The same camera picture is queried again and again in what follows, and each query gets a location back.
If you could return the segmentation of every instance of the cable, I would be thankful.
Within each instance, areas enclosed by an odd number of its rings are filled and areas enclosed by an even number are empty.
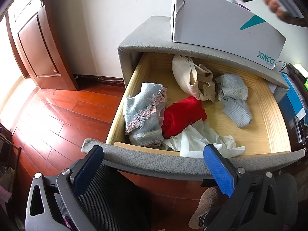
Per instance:
[[[290,64],[290,63],[286,63],[285,61],[277,61],[277,62],[282,62],[282,63],[285,63],[285,64]]]
[[[280,70],[279,72],[280,72],[280,73],[283,73],[283,74],[285,74],[285,75],[289,75],[289,74],[283,72],[283,70],[287,67],[287,65],[289,65],[289,64],[288,64],[288,63],[285,63],[285,64],[282,66],[282,68],[281,68],[281,70]]]

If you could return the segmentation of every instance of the wooden floor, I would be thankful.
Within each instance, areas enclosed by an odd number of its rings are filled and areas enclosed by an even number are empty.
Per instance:
[[[85,156],[85,138],[105,142],[124,89],[83,84],[80,91],[41,89],[25,108],[13,134],[22,147],[14,183],[15,206],[24,217],[36,172],[55,175]],[[153,199],[153,230],[192,230],[188,221],[205,191],[200,182],[165,180],[123,173]]]

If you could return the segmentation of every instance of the metal screw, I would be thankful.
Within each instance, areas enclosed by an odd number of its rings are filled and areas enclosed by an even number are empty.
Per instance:
[[[246,171],[245,171],[245,169],[243,169],[242,167],[239,167],[239,168],[238,168],[238,172],[239,172],[240,174],[244,174]]]
[[[38,179],[38,178],[41,177],[41,175],[42,175],[41,173],[36,173],[36,174],[34,175],[34,178],[35,178],[35,179]]]
[[[272,178],[272,177],[273,177],[273,174],[272,174],[271,172],[266,172],[266,176],[267,176],[268,178]]]
[[[64,170],[62,170],[62,174],[65,176],[65,175],[68,175],[70,173],[70,169],[69,168],[66,168]]]

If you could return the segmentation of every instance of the black cable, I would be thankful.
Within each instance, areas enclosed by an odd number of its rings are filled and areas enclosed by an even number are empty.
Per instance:
[[[277,62],[282,62],[282,63],[285,63],[285,64],[289,64],[289,63],[286,63],[285,61],[277,61]]]
[[[280,72],[280,73],[284,73],[284,72],[282,72],[282,71],[287,67],[287,65],[288,65],[287,63],[284,64],[279,72]]]

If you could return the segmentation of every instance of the white cardboard box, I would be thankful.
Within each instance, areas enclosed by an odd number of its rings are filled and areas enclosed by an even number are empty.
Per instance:
[[[272,25],[226,0],[172,0],[171,33],[174,42],[219,49],[269,69],[285,43]]]

